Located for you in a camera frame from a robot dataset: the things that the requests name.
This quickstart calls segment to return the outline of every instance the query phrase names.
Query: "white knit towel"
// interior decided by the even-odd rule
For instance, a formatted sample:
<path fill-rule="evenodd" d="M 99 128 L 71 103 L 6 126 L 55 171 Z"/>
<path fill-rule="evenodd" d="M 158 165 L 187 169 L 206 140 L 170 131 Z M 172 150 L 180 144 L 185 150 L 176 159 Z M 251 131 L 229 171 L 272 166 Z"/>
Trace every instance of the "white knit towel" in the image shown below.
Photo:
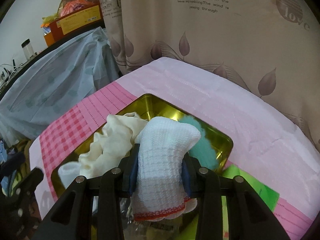
<path fill-rule="evenodd" d="M 79 156 L 80 175 L 90 179 L 118 167 L 147 123 L 148 121 L 141 119 L 137 113 L 109 114 L 102 134 L 94 133 L 90 151 Z"/>
<path fill-rule="evenodd" d="M 137 189 L 131 199 L 135 220 L 173 219 L 196 207 L 196 199 L 183 189 L 181 169 L 185 153 L 200 137 L 191 124 L 165 117 L 152 118 L 137 136 Z"/>

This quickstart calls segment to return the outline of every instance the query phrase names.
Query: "plastic wrap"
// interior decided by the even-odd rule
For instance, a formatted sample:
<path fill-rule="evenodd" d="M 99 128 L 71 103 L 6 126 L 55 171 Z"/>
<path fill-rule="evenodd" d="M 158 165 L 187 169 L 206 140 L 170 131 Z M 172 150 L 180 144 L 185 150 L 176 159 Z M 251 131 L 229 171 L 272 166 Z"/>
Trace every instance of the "plastic wrap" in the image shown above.
<path fill-rule="evenodd" d="M 182 216 L 158 222 L 136 222 L 130 205 L 130 199 L 120 201 L 121 220 L 125 240 L 169 240 L 177 239 L 182 226 Z"/>

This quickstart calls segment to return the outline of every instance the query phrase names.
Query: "white wall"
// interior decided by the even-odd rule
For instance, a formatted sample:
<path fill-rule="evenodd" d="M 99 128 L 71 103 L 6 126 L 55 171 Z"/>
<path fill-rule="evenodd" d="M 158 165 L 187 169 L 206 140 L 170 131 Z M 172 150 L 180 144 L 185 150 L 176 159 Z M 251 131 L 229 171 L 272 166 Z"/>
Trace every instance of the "white wall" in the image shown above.
<path fill-rule="evenodd" d="M 40 28 L 42 17 L 57 12 L 61 0 L 16 0 L 0 23 L 0 65 L 24 63 L 21 43 L 30 39 L 35 52 L 47 48 Z"/>

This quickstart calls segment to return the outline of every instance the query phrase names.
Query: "gold tin box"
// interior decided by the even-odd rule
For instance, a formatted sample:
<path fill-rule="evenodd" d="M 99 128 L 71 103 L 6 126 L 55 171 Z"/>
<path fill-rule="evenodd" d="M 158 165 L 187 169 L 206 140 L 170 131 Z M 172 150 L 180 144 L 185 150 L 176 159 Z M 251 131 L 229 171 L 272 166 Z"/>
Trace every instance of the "gold tin box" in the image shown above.
<path fill-rule="evenodd" d="M 150 120 L 155 116 L 163 116 L 178 121 L 183 116 L 189 115 L 189 113 L 183 111 L 182 109 L 179 109 L 178 107 L 151 94 L 142 95 L 141 97 L 134 100 L 131 104 L 127 105 L 117 114 L 123 115 L 131 112 L 137 112 L 142 119 L 146 120 Z M 229 136 L 212 127 L 211 125 L 203 122 L 198 118 L 196 119 L 204 128 L 206 132 L 206 138 L 210 140 L 212 148 L 216 151 L 216 159 L 219 162 L 219 167 L 215 170 L 215 172 L 220 174 L 233 148 L 233 141 Z M 101 132 L 103 125 L 98 128 L 96 132 Z M 77 161 L 80 154 L 89 151 L 89 146 L 92 142 L 93 134 L 87 140 L 85 140 L 76 150 L 74 150 L 74 152 L 72 152 L 63 161 L 63 163 L 61 163 L 61 165 L 69 161 Z M 57 195 L 60 196 L 64 191 L 64 187 L 58 176 L 58 168 L 59 167 L 57 167 L 53 171 L 51 178 L 54 189 Z"/>

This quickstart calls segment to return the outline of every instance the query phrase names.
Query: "teal cloth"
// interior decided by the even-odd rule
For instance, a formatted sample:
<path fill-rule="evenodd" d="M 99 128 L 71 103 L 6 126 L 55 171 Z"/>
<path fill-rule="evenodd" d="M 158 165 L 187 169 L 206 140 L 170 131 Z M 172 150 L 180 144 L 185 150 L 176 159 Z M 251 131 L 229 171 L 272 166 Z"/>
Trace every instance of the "teal cloth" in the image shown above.
<path fill-rule="evenodd" d="M 201 124 L 191 115 L 185 115 L 179 122 L 193 125 L 201 134 L 200 140 L 189 150 L 189 155 L 197 158 L 202 167 L 210 170 L 218 168 L 219 163 L 216 160 L 216 151 L 212 149 L 210 141 L 205 137 L 205 130 L 201 127 Z"/>

